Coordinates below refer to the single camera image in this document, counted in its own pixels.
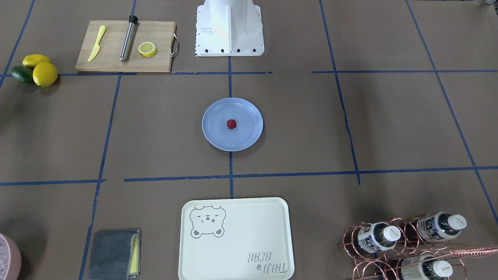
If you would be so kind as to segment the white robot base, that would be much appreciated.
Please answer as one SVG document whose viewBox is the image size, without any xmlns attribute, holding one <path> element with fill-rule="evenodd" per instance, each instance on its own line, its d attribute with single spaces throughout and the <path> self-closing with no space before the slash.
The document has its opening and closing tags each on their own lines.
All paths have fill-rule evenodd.
<svg viewBox="0 0 498 280">
<path fill-rule="evenodd" d="M 252 0 L 205 0 L 196 10 L 195 56 L 262 56 L 260 6 Z"/>
</svg>

